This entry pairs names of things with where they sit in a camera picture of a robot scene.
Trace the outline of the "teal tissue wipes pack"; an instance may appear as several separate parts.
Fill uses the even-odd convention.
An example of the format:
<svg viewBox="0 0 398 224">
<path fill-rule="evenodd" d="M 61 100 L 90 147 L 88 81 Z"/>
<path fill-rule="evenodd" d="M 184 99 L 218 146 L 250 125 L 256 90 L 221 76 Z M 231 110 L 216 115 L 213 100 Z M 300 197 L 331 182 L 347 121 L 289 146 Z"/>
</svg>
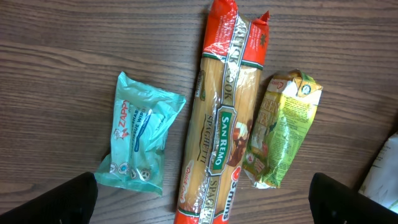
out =
<svg viewBox="0 0 398 224">
<path fill-rule="evenodd" d="M 97 183 L 162 195 L 169 128 L 186 103 L 183 95 L 118 76 L 110 153 L 95 172 Z"/>
</svg>

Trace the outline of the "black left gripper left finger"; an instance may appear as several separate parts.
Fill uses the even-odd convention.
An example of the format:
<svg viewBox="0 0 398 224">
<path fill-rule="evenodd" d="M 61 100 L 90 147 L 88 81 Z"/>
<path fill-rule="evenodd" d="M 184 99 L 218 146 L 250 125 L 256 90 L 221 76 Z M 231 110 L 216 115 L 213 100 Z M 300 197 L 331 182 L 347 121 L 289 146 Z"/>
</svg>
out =
<svg viewBox="0 0 398 224">
<path fill-rule="evenodd" d="M 1 223 L 90 222 L 98 197 L 95 176 L 85 172 L 1 215 Z"/>
</svg>

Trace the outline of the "green tea packet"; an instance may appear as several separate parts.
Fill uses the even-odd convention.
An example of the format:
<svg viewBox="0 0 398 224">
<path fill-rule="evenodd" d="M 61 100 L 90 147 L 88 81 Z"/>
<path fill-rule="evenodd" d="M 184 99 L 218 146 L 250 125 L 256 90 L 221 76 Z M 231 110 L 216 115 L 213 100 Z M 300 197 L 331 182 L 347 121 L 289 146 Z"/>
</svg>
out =
<svg viewBox="0 0 398 224">
<path fill-rule="evenodd" d="M 243 169 L 255 188 L 281 186 L 313 123 L 322 90 L 319 83 L 298 69 L 271 78 L 243 161 Z"/>
</svg>

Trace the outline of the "red spaghetti packet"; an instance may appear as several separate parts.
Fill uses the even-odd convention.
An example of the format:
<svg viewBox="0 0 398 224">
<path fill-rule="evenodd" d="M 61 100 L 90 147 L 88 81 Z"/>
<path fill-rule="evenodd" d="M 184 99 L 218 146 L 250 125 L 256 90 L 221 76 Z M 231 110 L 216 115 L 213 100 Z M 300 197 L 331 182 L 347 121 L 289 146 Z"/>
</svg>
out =
<svg viewBox="0 0 398 224">
<path fill-rule="evenodd" d="M 245 18 L 234 0 L 208 14 L 175 223 L 227 223 L 253 126 L 269 15 Z"/>
</svg>

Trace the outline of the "white cosmetic tube gold cap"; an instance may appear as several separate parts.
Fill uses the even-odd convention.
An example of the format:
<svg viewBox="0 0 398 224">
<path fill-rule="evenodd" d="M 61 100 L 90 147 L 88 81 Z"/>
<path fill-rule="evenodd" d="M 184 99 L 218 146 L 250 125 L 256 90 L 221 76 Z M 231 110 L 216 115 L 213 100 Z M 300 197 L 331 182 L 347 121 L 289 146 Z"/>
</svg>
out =
<svg viewBox="0 0 398 224">
<path fill-rule="evenodd" d="M 397 213 L 398 148 L 397 132 L 384 143 L 359 193 Z"/>
</svg>

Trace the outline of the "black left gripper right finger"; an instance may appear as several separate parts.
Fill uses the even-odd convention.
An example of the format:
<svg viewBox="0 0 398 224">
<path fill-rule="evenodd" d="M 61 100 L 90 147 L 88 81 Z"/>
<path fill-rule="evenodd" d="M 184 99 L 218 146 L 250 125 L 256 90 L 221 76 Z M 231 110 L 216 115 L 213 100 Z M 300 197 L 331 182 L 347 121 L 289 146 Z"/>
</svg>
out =
<svg viewBox="0 0 398 224">
<path fill-rule="evenodd" d="M 397 214 L 335 179 L 316 173 L 308 200 L 315 224 L 397 224 Z"/>
</svg>

